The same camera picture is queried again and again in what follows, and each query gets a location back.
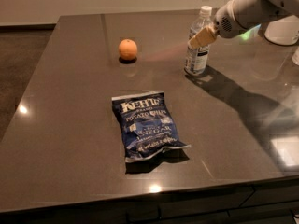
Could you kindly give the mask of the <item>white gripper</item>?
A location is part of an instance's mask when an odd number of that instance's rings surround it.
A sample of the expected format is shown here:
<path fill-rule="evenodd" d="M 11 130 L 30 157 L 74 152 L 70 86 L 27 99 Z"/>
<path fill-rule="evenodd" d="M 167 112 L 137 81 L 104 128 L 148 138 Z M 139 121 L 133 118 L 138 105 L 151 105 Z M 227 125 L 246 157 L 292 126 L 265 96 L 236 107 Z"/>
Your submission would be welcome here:
<path fill-rule="evenodd" d="M 199 49 L 216 41 L 219 34 L 222 38 L 233 38 L 244 34 L 249 28 L 243 21 L 247 17 L 246 3 L 241 0 L 231 0 L 221 7 L 215 15 L 213 25 L 201 29 L 188 41 L 188 47 Z"/>

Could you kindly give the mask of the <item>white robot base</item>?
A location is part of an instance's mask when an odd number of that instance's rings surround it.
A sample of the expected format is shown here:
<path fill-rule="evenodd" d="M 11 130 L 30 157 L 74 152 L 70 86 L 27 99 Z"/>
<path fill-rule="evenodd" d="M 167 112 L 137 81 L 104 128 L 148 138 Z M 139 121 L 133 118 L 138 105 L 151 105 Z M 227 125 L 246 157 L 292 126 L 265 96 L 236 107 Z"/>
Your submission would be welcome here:
<path fill-rule="evenodd" d="M 292 51 L 292 46 L 299 37 L 299 18 L 289 16 L 287 18 L 272 21 L 268 24 L 264 37 L 275 45 L 268 60 L 272 67 L 280 67 Z"/>

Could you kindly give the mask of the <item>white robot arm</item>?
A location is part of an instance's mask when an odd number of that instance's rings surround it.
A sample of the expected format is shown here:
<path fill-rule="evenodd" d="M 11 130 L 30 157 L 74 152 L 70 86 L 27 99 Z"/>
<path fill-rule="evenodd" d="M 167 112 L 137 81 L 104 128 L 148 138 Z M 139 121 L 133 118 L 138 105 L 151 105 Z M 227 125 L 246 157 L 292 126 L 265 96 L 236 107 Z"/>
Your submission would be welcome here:
<path fill-rule="evenodd" d="M 251 28 L 288 16 L 299 16 L 299 0 L 231 0 L 218 9 L 214 21 L 188 42 L 198 49 L 222 38 L 234 38 Z"/>

